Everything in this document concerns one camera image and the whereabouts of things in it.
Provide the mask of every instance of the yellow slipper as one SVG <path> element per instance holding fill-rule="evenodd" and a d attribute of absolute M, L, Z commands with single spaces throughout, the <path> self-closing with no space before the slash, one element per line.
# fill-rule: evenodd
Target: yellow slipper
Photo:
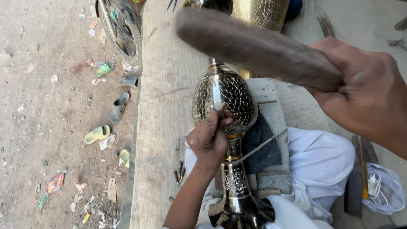
<path fill-rule="evenodd" d="M 110 127 L 108 125 L 99 126 L 93 129 L 92 132 L 85 136 L 86 144 L 92 144 L 99 139 L 107 138 L 110 134 Z"/>
<path fill-rule="evenodd" d="M 130 166 L 130 150 L 128 149 L 123 149 L 122 152 L 120 152 L 120 160 L 125 163 L 125 166 L 128 168 Z"/>

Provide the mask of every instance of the hammer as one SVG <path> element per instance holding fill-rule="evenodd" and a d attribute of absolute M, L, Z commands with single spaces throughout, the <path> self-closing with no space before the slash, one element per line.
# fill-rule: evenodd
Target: hammer
<path fill-rule="evenodd" d="M 198 51 L 261 77 L 323 92 L 343 85 L 343 73 L 319 50 L 234 21 L 226 13 L 183 8 L 177 17 L 177 35 Z"/>

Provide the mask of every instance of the gray sandal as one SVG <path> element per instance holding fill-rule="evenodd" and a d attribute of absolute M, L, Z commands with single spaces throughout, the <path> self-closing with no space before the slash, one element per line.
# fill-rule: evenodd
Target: gray sandal
<path fill-rule="evenodd" d="M 137 88 L 138 85 L 138 76 L 126 75 L 119 80 L 121 86 L 130 86 Z"/>
<path fill-rule="evenodd" d="M 129 101 L 130 95 L 127 92 L 123 92 L 118 100 L 113 103 L 113 109 L 110 116 L 112 123 L 118 123 L 123 116 L 125 105 Z"/>

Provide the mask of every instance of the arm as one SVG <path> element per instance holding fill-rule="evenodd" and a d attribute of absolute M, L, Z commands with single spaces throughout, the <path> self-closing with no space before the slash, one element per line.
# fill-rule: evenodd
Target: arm
<path fill-rule="evenodd" d="M 344 73 L 336 92 L 309 89 L 323 111 L 346 130 L 407 159 L 407 85 L 395 59 L 331 37 L 310 46 Z"/>
<path fill-rule="evenodd" d="M 231 124 L 233 119 L 230 112 L 225 111 L 225 114 L 228 118 L 219 121 L 218 114 L 212 109 L 209 117 L 186 137 L 198 159 L 172 203 L 163 227 L 195 228 L 206 188 L 228 148 L 225 126 Z"/>

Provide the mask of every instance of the brass urn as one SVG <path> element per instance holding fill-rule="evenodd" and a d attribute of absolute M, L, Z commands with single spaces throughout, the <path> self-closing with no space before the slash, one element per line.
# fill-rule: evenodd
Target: brass urn
<path fill-rule="evenodd" d="M 208 216 L 213 227 L 258 228 L 273 222 L 274 209 L 257 199 L 250 191 L 242 162 L 242 138 L 256 122 L 257 104 L 244 79 L 225 66 L 209 58 L 205 76 L 199 81 L 193 95 L 193 123 L 205 120 L 215 103 L 225 103 L 231 112 L 232 124 L 225 128 L 229 146 L 221 164 L 223 198 L 209 207 Z"/>

